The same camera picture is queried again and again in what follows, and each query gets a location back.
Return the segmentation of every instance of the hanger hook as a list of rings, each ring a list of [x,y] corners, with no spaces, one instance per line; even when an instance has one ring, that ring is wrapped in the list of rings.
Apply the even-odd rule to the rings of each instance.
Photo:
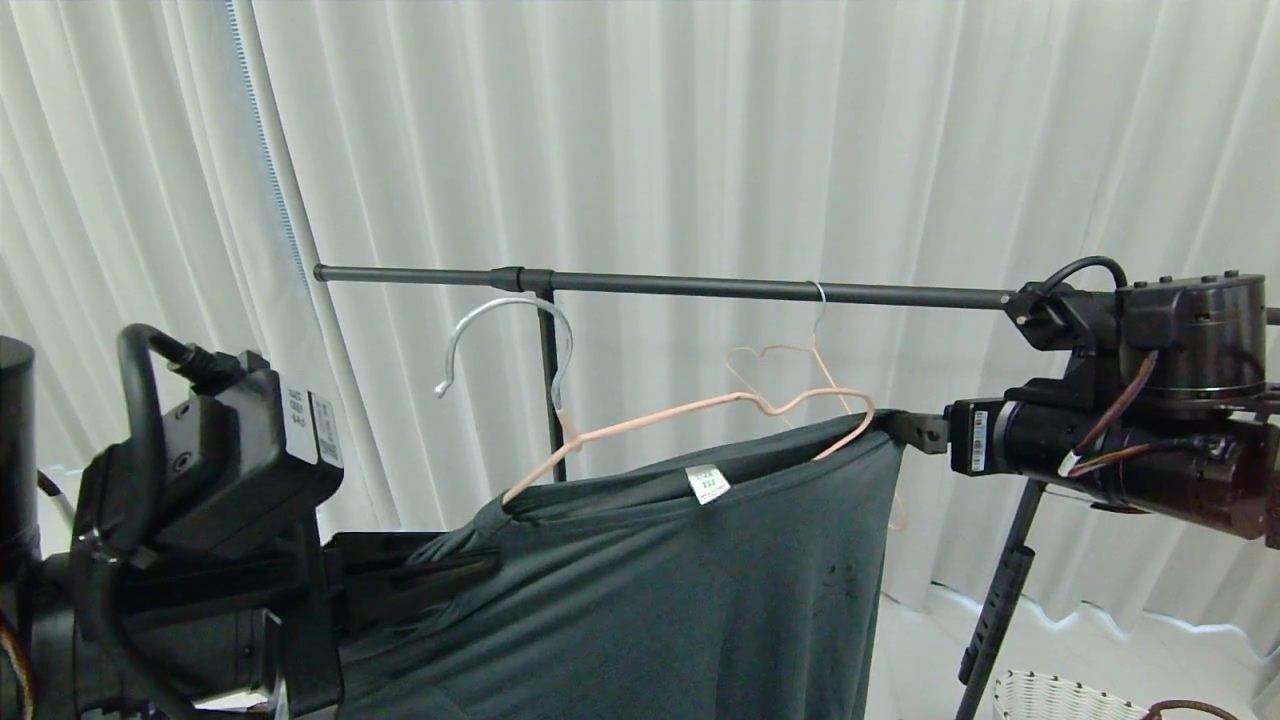
[[[818,325],[822,324],[822,318],[827,314],[827,291],[823,290],[822,283],[818,281],[809,282],[813,287],[818,288],[818,296],[822,297],[822,307],[818,309],[818,316],[813,319],[813,336],[818,337]]]
[[[573,327],[568,324],[568,318],[564,316],[563,310],[554,302],[548,302],[540,297],[499,297],[485,302],[458,320],[458,324],[453,328],[453,334],[449,336],[449,343],[444,348],[444,380],[435,386],[435,397],[444,397],[444,393],[449,391],[449,386],[453,384],[453,360],[458,354],[458,341],[462,340],[462,333],[467,331],[471,323],[476,322],[476,318],[503,305],[532,305],[544,313],[549,313],[564,325],[564,359],[552,378],[552,405],[556,410],[562,410],[564,406],[561,404],[559,386],[561,380],[564,379],[564,370],[568,368],[568,361],[573,359]]]

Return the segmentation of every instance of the robotic arm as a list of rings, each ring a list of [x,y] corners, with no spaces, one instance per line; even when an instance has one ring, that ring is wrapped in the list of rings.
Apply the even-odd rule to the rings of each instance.
[[[1100,265],[1115,292],[1066,279]],[[984,691],[1034,552],[1047,484],[1094,507],[1157,512],[1280,548],[1280,386],[1265,378],[1263,278],[1129,283],[1105,258],[1002,297],[1032,347],[1070,351],[1062,378],[887,429],[965,475],[1029,478],[961,665],[959,717]],[[191,382],[161,414],[150,355]],[[261,356],[183,345],[147,325],[119,336],[131,437],[86,469],[68,553],[41,559],[32,465],[32,360],[0,337],[0,720],[160,710],[257,688],[276,717],[332,717],[338,648],[493,575],[497,552],[406,566],[431,533],[340,533],[315,507],[342,482],[333,410]],[[251,716],[236,714],[234,716]]]

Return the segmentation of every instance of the white basket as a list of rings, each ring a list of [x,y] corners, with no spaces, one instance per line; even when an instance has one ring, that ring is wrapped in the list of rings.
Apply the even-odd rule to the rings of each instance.
[[[1010,670],[996,680],[996,720],[1142,720],[1147,708],[1126,700],[1028,670]]]

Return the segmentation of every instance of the black stand leg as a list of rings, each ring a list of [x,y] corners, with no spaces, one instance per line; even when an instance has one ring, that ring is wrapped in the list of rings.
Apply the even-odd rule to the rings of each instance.
[[[540,300],[547,302],[556,302],[556,291],[547,287],[540,288],[535,293]],[[556,406],[552,404],[552,378],[559,370],[559,348],[556,342],[556,318],[550,313],[538,314],[538,329],[539,338],[543,345],[543,383],[547,386],[547,427],[550,430],[552,439],[552,452],[556,452],[564,445],[564,429],[561,428],[559,418],[556,416]],[[552,469],[552,478],[557,483],[563,483],[564,475],[564,461],[561,460]]]
[[[996,656],[1005,642],[1005,633],[1009,632],[1009,623],[1014,619],[1018,598],[1023,594],[1023,585],[1027,584],[1027,575],[1030,574],[1032,561],[1036,559],[1036,552],[1027,547],[1025,542],[1043,495],[1044,483],[1027,480],[1023,498],[1018,502],[1018,512],[1014,515],[1014,524],[1005,539],[1005,551],[996,568],[996,577],[987,589],[987,602],[978,618],[978,626],[974,628],[969,650],[960,661],[960,682],[965,684],[965,691],[956,710],[956,720],[973,720],[978,712],[978,703],[982,702],[982,694],[987,691],[991,671],[996,666]]]

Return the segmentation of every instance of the barcode label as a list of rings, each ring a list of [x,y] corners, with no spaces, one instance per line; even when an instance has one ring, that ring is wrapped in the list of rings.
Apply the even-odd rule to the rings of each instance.
[[[698,502],[707,505],[717,497],[728,492],[730,484],[724,474],[716,465],[698,465],[685,470],[689,475],[689,487],[694,488]]]
[[[969,454],[969,471],[982,473],[987,469],[987,411],[973,411],[973,452]]]
[[[306,389],[280,375],[280,410],[284,414],[284,451],[315,465],[316,434],[311,429],[311,398]]]
[[[338,418],[333,404],[311,393],[311,407],[315,410],[316,441],[320,443],[320,457],[334,468],[342,468],[342,447],[338,445]]]

